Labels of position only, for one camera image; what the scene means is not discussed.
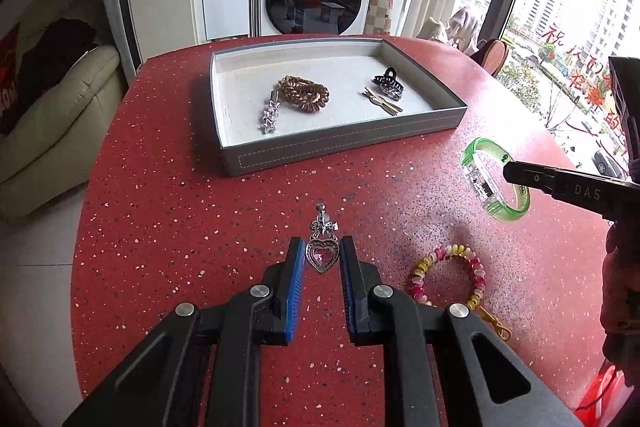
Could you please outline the person right hand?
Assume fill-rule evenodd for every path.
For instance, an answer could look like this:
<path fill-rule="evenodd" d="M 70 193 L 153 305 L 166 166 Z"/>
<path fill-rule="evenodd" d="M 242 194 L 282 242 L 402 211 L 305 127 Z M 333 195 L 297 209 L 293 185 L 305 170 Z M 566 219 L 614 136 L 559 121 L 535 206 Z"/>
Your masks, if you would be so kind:
<path fill-rule="evenodd" d="M 605 242 L 600 322 L 603 354 L 625 375 L 627 387 L 639 384 L 639 220 L 614 223 Z"/>

